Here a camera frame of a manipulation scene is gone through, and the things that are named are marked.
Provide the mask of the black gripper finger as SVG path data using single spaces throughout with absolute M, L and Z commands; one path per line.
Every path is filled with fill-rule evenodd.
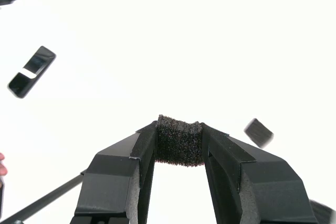
M 284 159 L 202 128 L 217 223 L 317 223 L 303 181 Z
M 99 151 L 85 171 L 71 223 L 146 223 L 156 122 Z

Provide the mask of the person's hand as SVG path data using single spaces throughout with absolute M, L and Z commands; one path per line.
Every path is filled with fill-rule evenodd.
M 3 164 L 4 159 L 4 154 L 0 153 L 0 176 L 5 176 L 8 173 L 6 166 Z

